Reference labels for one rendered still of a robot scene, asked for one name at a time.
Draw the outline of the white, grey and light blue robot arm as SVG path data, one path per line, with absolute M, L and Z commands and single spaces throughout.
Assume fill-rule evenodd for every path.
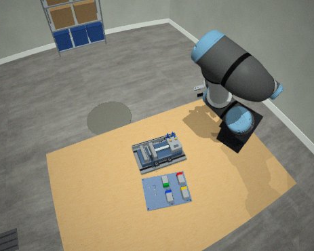
M 267 98 L 276 99 L 283 91 L 283 86 L 255 57 L 217 30 L 206 33 L 196 43 L 191 59 L 201 67 L 202 75 L 208 81 L 203 101 L 236 135 L 245 135 L 252 130 L 254 116 L 232 94 L 244 100 L 262 102 Z

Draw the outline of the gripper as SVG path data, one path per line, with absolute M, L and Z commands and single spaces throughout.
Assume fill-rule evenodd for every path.
M 203 85 L 199 85 L 199 86 L 197 86 L 197 87 L 194 87 L 194 91 L 200 90 L 200 89 L 202 89 L 202 88 L 208 88 L 208 81 L 207 81 L 206 79 L 203 80 Z M 204 93 L 204 92 L 203 92 L 203 93 Z M 198 98 L 199 98 L 199 97 L 202 97 L 202 96 L 203 96 L 203 93 L 198 94 L 197 97 L 198 97 Z

